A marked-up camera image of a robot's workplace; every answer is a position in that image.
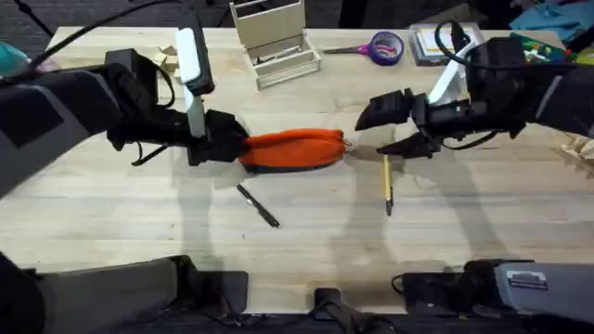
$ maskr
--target cable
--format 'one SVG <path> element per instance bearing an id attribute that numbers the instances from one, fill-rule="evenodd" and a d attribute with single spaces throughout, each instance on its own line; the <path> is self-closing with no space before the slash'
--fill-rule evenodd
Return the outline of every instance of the cable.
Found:
<path id="1" fill-rule="evenodd" d="M 163 106 L 160 106 L 160 107 L 170 108 L 175 103 L 174 84 L 171 82 L 171 77 L 169 76 L 169 74 L 164 69 L 162 69 L 161 66 L 157 66 L 155 64 L 153 64 L 153 65 L 157 68 L 157 71 L 161 74 L 161 76 L 163 77 L 163 79 L 167 83 L 167 86 L 169 87 L 169 90 L 171 91 L 171 99 L 169 100 L 169 102 L 167 102 L 167 104 L 165 104 Z"/>
<path id="2" fill-rule="evenodd" d="M 94 30 L 97 27 L 106 25 L 107 23 L 112 22 L 113 20 L 122 18 L 128 14 L 134 13 L 137 10 L 140 9 L 144 9 L 150 6 L 156 6 L 156 5 L 161 5 L 161 4 L 167 4 L 167 3 L 180 3 L 180 0 L 154 0 L 154 1 L 150 1 L 144 4 L 140 4 L 138 6 L 133 6 L 130 7 L 128 9 L 125 9 L 117 14 L 108 16 L 104 19 L 100 19 L 94 23 L 91 23 L 85 27 L 83 27 L 81 30 L 79 30 L 78 32 L 75 32 L 73 34 L 71 34 L 70 36 L 64 38 L 61 42 L 57 43 L 56 45 L 48 48 L 43 54 L 39 55 L 38 57 L 36 57 L 30 64 L 29 64 L 29 69 L 30 71 L 34 71 L 34 69 L 36 69 L 39 65 L 41 65 L 41 63 L 43 63 L 46 59 L 50 58 L 51 56 L 53 56 L 54 54 L 56 54 L 59 50 L 61 50 L 62 48 L 64 48 L 66 45 L 69 45 L 70 43 L 72 43 L 73 41 L 75 41 L 76 39 L 78 39 L 79 37 L 85 35 L 86 33 Z"/>
<path id="3" fill-rule="evenodd" d="M 498 134 L 497 131 L 493 131 L 493 132 L 490 132 L 488 135 L 484 135 L 484 136 L 476 139 L 473 142 L 470 142 L 468 144 L 464 144 L 464 145 L 461 145 L 461 146 L 458 146 L 458 147 L 450 147 L 449 145 L 446 145 L 444 143 L 442 143 L 442 146 L 444 148 L 449 148 L 451 150 L 463 150 L 463 149 L 468 149 L 468 148 L 476 148 L 477 146 L 479 146 L 481 144 L 484 144 L 484 143 L 488 142 L 489 140 L 495 138 L 495 136 L 497 134 Z"/>
<path id="4" fill-rule="evenodd" d="M 396 275 L 396 276 L 392 277 L 392 290 L 394 290 L 394 292 L 396 292 L 400 297 L 402 297 L 403 296 L 402 290 L 396 286 L 396 281 L 400 278 L 402 278 L 402 275 Z"/>
<path id="5" fill-rule="evenodd" d="M 451 60 L 456 61 L 458 64 L 462 64 L 466 67 L 472 67 L 475 69 L 482 69 L 482 70 L 509 71 L 509 70 L 526 70 L 526 69 L 530 69 L 530 68 L 543 68 L 543 67 L 575 68 L 578 66 L 576 64 L 550 64 L 550 63 L 533 63 L 533 64 L 509 65 L 509 66 L 493 66 L 493 65 L 474 64 L 474 63 L 469 62 L 465 58 L 456 56 L 454 53 L 452 53 L 450 50 L 448 50 L 447 47 L 442 42 L 440 31 L 441 31 L 442 27 L 444 27 L 448 23 L 452 25 L 452 32 L 456 29 L 462 30 L 462 27 L 460 26 L 460 24 L 457 21 L 455 21 L 453 19 L 447 19 L 447 20 L 439 23 L 437 25 L 437 27 L 435 28 L 435 36 L 434 36 L 435 43 L 437 44 L 437 47 L 439 47 L 439 50 L 441 52 L 443 52 L 446 57 L 448 57 Z"/>

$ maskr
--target wooden blocks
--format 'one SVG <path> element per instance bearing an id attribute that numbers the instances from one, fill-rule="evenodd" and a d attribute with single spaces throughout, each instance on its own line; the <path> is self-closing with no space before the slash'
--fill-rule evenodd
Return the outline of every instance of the wooden blocks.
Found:
<path id="1" fill-rule="evenodd" d="M 585 171 L 586 178 L 594 178 L 594 140 L 580 135 L 569 135 L 569 142 L 552 150 L 559 154 L 565 164 L 574 165 L 577 171 Z"/>
<path id="2" fill-rule="evenodd" d="M 173 45 L 161 45 L 159 46 L 159 51 L 166 56 L 177 56 L 177 50 Z"/>
<path id="3" fill-rule="evenodd" d="M 267 0 L 230 4 L 245 58 L 258 90 L 320 70 L 321 58 L 305 35 L 304 2 L 239 17 L 237 8 Z"/>
<path id="4" fill-rule="evenodd" d="M 152 57 L 152 62 L 162 68 L 165 65 L 165 60 L 167 60 L 167 55 L 159 52 Z"/>
<path id="5" fill-rule="evenodd" d="M 168 72 L 173 72 L 179 69 L 179 62 L 177 61 L 177 56 L 167 56 L 164 66 L 165 70 Z"/>
<path id="6" fill-rule="evenodd" d="M 179 69 L 177 51 L 172 45 L 159 46 L 159 51 L 152 57 L 152 62 L 168 72 Z"/>

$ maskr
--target pencil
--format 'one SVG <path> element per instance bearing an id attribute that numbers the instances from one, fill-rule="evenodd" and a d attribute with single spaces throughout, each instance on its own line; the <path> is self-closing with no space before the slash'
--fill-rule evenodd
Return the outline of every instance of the pencil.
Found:
<path id="1" fill-rule="evenodd" d="M 386 198 L 386 213 L 392 215 L 394 206 L 394 196 L 392 190 L 392 169 L 390 167 L 390 157 L 383 156 L 383 191 Z"/>

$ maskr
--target gray carpet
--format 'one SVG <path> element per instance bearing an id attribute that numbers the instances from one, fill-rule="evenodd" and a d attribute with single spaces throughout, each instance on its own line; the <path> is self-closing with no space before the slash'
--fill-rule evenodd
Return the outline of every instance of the gray carpet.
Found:
<path id="1" fill-rule="evenodd" d="M 228 0 L 195 0 L 200 8 L 202 24 L 213 27 L 227 8 Z M 123 10 L 127 0 L 23 0 L 51 29 L 58 26 L 80 26 Z M 450 8 L 461 0 L 368 0 L 364 28 L 397 29 Z M 307 0 L 309 28 L 337 28 L 342 0 Z M 35 56 L 45 49 L 49 38 L 26 15 L 19 12 L 12 0 L 0 1 L 0 41 L 16 46 Z M 176 25 L 177 5 L 167 4 L 144 9 L 111 25 L 130 27 L 171 27 Z M 224 26 L 232 26 L 230 17 Z"/>

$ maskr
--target wooden table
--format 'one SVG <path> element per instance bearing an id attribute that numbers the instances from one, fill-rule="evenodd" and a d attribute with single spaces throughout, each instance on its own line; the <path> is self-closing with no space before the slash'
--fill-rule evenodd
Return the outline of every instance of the wooden table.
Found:
<path id="1" fill-rule="evenodd" d="M 52 44 L 74 30 L 60 28 Z M 373 34 L 310 33 L 318 48 L 362 44 Z M 407 39 L 407 32 L 397 33 Z M 529 34 L 560 44 L 551 33 Z M 416 67 L 408 50 L 387 68 L 358 55 L 326 56 L 321 72 L 258 92 L 235 31 L 205 29 L 205 35 L 217 85 L 205 97 L 208 108 L 241 115 L 256 135 L 341 128 L 354 143 L 329 168 L 243 181 L 282 228 L 270 228 L 232 187 L 242 176 L 237 164 L 190 168 L 184 150 L 169 149 L 134 168 L 136 146 L 118 153 L 97 135 L 0 201 L 2 251 L 43 271 L 185 253 L 201 269 L 247 271 L 249 312 L 308 310 L 319 287 L 342 289 L 362 309 L 398 312 L 390 278 L 403 272 L 489 257 L 594 261 L 594 184 L 550 151 L 554 132 L 528 126 L 514 141 L 500 135 L 432 160 L 394 160 L 388 218 L 373 149 L 392 128 L 356 134 L 355 121 L 372 96 L 407 87 L 429 92 L 441 69 Z M 62 67 L 98 64 L 106 51 L 127 47 L 150 57 L 157 45 L 173 42 L 174 29 L 102 28 L 54 60 Z M 396 130 L 413 131 L 412 124 Z"/>

